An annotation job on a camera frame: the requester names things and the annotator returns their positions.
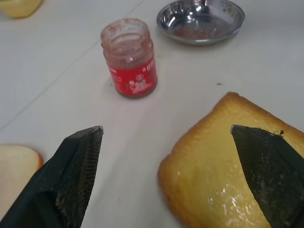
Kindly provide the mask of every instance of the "bread crust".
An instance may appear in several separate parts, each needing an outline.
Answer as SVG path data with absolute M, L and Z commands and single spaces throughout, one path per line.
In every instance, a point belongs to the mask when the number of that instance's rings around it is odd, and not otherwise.
M 288 131 L 289 134 L 292 134 L 293 138 L 295 138 L 296 141 L 302 142 L 304 140 L 304 133 L 299 131 L 298 129 L 284 123 L 282 120 L 278 119 L 277 117 L 273 116 L 271 113 L 267 112 L 263 108 L 257 106 L 256 104 L 252 103 L 251 101 L 245 99 L 244 97 L 241 97 L 239 94 L 234 92 L 228 92 L 213 108 L 213 110 L 205 116 L 203 119 L 201 119 L 197 124 L 195 124 L 193 127 L 191 127 L 174 145 L 172 152 L 165 157 L 162 162 L 160 163 L 157 177 L 158 177 L 158 184 L 162 191 L 163 198 L 165 203 L 167 204 L 170 212 L 179 220 L 182 224 L 184 224 L 187 228 L 218 228 L 216 225 L 210 226 L 210 222 L 207 225 L 201 225 L 195 223 L 191 218 L 193 215 L 191 212 L 187 211 L 186 209 L 183 209 L 183 205 L 180 204 L 177 201 L 172 201 L 170 192 L 168 192 L 166 186 L 170 185 L 168 183 L 168 180 L 170 180 L 171 175 L 174 171 L 174 157 L 181 153 L 179 151 L 179 146 L 181 144 L 187 144 L 191 138 L 195 137 L 198 129 L 203 129 L 207 127 L 208 122 L 213 118 L 216 113 L 222 112 L 223 110 L 227 109 L 227 105 L 232 103 L 238 103 L 241 107 L 249 107 L 252 112 L 258 113 L 262 116 L 264 116 L 269 124 L 274 125 L 281 125 L 284 129 L 284 131 Z

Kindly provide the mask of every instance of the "jam jar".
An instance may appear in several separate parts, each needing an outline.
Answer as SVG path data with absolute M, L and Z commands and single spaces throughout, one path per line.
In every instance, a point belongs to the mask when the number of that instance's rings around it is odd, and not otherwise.
M 101 46 L 117 92 L 139 98 L 155 89 L 154 49 L 146 23 L 129 18 L 106 26 L 101 32 Z

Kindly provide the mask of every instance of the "bread slice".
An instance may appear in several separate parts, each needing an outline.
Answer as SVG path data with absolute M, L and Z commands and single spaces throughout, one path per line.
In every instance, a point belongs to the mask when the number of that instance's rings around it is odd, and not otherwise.
M 41 166 L 42 158 L 33 149 L 0 145 L 0 220 Z
M 242 172 L 230 128 L 279 134 L 304 156 L 304 133 L 236 93 L 228 93 L 160 164 L 158 181 L 172 212 L 188 228 L 270 228 Z

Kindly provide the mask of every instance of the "yellow object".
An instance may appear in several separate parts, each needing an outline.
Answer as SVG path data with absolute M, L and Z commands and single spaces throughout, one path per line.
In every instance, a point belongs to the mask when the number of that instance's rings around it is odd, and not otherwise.
M 270 228 L 242 171 L 233 124 L 258 127 L 304 156 L 304 133 L 235 93 L 228 93 L 174 146 L 158 180 L 170 211 L 187 228 Z
M 0 10 L 12 18 L 32 15 L 43 0 L 0 0 Z

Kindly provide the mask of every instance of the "metal bowl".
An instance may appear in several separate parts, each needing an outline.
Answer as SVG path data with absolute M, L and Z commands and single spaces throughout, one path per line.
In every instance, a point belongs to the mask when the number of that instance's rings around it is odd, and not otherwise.
M 188 45 L 210 45 L 239 31 L 243 10 L 228 0 L 178 0 L 157 15 L 157 25 L 166 35 Z

